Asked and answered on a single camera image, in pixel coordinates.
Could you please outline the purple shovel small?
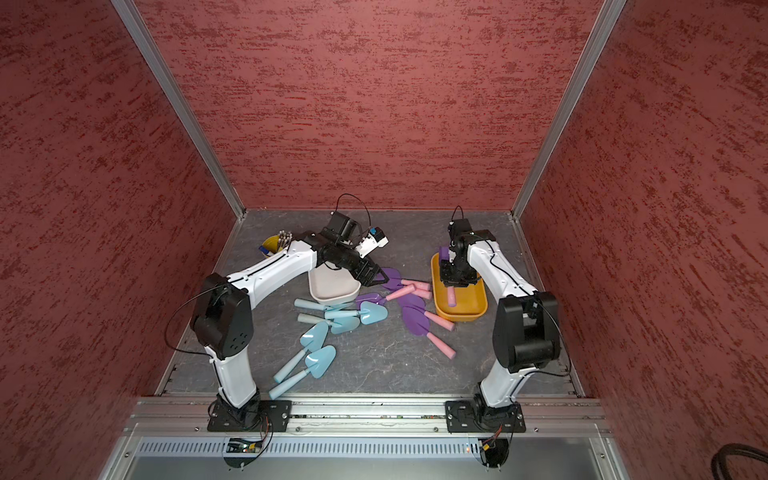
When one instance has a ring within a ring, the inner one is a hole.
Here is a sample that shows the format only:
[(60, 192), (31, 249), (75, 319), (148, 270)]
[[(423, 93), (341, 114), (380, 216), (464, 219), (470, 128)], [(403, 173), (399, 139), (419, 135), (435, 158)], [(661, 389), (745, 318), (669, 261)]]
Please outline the purple shovel small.
[(373, 303), (375, 305), (384, 305), (388, 301), (396, 300), (406, 295), (412, 294), (417, 290), (414, 284), (405, 285), (402, 288), (390, 292), (388, 295), (382, 295), (378, 293), (366, 293), (359, 295), (355, 299), (355, 304), (358, 308), (362, 307), (364, 302)]

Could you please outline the purple shovel front pink handle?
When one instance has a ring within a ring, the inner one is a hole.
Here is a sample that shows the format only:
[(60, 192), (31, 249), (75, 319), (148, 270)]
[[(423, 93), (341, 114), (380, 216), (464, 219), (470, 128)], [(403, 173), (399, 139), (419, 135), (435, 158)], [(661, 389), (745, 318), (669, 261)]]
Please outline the purple shovel front pink handle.
[(452, 275), (451, 251), (448, 246), (441, 246), (438, 252), (439, 256), (439, 276), (443, 286), (446, 289), (446, 302), (449, 307), (457, 305), (455, 287), (447, 283)]

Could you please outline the yellow storage box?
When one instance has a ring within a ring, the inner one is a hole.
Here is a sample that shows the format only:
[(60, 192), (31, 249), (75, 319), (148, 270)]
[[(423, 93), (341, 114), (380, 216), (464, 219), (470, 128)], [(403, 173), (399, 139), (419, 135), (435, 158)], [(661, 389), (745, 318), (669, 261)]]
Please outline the yellow storage box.
[(483, 316), (488, 309), (485, 284), (480, 279), (468, 287), (455, 287), (455, 306), (449, 304), (448, 288), (440, 280), (440, 256), (435, 253), (431, 258), (432, 298), (439, 316), (452, 322), (472, 322)]

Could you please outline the white storage box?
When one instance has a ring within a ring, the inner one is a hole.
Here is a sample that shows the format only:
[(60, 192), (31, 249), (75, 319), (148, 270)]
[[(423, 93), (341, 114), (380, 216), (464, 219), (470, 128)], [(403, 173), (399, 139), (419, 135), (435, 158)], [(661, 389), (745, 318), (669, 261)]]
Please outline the white storage box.
[(322, 264), (308, 272), (310, 295), (320, 304), (338, 305), (354, 300), (361, 283), (348, 270), (332, 269)]

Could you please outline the purple shovel long pink handle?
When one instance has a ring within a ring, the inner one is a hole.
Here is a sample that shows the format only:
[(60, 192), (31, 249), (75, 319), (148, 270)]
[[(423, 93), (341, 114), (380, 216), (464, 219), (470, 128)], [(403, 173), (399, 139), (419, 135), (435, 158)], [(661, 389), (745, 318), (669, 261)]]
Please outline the purple shovel long pink handle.
[(406, 326), (406, 328), (409, 330), (410, 333), (413, 335), (419, 336), (419, 337), (426, 337), (436, 348), (438, 348), (446, 357), (449, 359), (454, 359), (456, 356), (456, 351), (450, 347), (448, 344), (446, 344), (444, 341), (442, 341), (439, 337), (437, 337), (434, 333), (431, 332), (431, 325), (433, 323), (431, 321), (427, 321), (427, 325), (429, 329), (426, 329), (422, 327), (421, 325), (415, 327), (415, 330), (417, 331), (416, 334), (412, 333)]

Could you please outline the light blue shovel back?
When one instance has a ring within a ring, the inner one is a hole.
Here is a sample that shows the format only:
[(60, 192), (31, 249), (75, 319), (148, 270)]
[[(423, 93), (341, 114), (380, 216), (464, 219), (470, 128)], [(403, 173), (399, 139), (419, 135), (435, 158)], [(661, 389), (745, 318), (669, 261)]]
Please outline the light blue shovel back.
[(345, 308), (351, 307), (352, 305), (353, 305), (352, 302), (327, 305), (327, 304), (321, 304), (321, 303), (317, 303), (317, 302), (313, 302), (305, 299), (296, 299), (294, 301), (294, 306), (296, 308), (313, 310), (313, 311), (322, 311), (322, 312), (343, 310)]

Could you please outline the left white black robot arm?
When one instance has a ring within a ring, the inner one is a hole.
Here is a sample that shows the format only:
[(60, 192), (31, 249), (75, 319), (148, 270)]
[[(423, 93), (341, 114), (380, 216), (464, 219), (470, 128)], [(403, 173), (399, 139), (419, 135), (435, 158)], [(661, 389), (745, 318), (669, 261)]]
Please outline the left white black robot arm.
[(260, 391), (248, 357), (255, 307), (278, 288), (326, 262), (350, 273), (363, 286), (380, 285), (388, 276), (368, 255), (387, 243), (384, 232), (376, 227), (356, 244), (325, 228), (319, 234), (302, 234), (283, 250), (244, 270), (205, 278), (201, 292), (194, 297), (190, 328), (213, 365), (218, 382), (214, 407), (219, 420), (246, 430), (262, 424)]

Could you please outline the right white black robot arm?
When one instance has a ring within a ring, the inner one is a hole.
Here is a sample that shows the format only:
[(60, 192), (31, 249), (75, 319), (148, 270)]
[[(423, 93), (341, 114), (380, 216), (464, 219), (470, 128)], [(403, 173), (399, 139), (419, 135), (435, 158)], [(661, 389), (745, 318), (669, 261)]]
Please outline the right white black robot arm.
[(451, 221), (448, 232), (449, 245), (439, 254), (440, 282), (448, 288), (468, 288), (482, 281), (497, 301), (495, 363), (469, 407), (477, 427), (489, 430), (513, 422), (522, 387), (560, 357), (558, 303), (512, 267), (490, 231), (476, 230), (463, 219)]

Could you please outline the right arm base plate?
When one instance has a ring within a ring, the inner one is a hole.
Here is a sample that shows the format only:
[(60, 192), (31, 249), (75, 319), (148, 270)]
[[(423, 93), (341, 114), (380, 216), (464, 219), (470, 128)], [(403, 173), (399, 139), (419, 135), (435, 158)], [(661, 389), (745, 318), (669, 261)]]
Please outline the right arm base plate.
[(503, 407), (489, 407), (481, 397), (444, 403), (447, 429), (450, 433), (518, 434), (526, 432), (521, 405), (513, 402)]

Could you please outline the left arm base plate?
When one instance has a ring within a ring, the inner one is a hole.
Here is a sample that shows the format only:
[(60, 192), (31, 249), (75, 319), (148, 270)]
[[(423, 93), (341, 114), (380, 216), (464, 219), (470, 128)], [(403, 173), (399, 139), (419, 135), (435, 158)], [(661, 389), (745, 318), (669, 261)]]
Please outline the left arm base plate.
[(291, 416), (290, 400), (256, 398), (235, 408), (218, 396), (208, 408), (208, 432), (277, 432), (287, 430)]

